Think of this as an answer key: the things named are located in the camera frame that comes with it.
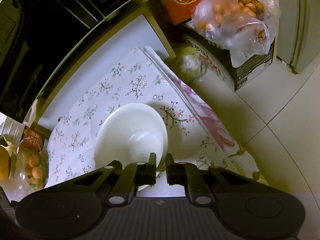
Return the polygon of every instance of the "transparent plastic bag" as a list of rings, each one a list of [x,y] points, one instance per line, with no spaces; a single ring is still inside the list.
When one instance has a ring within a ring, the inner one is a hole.
[[[168,65],[184,83],[205,75],[207,64],[197,49],[181,45],[174,48],[173,51],[176,57]]]
[[[280,15],[275,0],[203,0],[191,17],[195,30],[220,47],[265,55]]]

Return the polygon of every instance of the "microwave handle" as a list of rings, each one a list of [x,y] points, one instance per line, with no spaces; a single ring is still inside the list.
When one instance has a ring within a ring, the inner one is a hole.
[[[19,10],[20,19],[19,19],[18,28],[13,38],[12,44],[4,58],[2,65],[0,66],[0,75],[1,75],[1,68],[14,67],[29,29],[30,1],[29,0],[13,0],[13,4]]]

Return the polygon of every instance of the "tiled floor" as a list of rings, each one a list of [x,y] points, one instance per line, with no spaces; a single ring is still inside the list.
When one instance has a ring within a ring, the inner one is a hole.
[[[212,71],[191,86],[255,158],[271,186],[305,205],[300,239],[320,239],[320,54],[299,74],[276,60],[231,91]]]

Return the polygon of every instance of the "silver screw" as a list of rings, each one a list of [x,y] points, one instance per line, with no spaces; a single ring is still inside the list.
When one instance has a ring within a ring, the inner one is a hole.
[[[120,196],[113,196],[109,198],[109,202],[114,205],[121,204],[124,202],[124,198]]]
[[[211,203],[211,198],[206,197],[206,196],[197,197],[196,202],[201,205],[206,205],[206,204]]]

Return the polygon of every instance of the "microwave oven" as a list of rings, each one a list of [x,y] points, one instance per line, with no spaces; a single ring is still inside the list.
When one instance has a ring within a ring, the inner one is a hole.
[[[46,84],[131,0],[0,0],[0,112],[23,122]]]

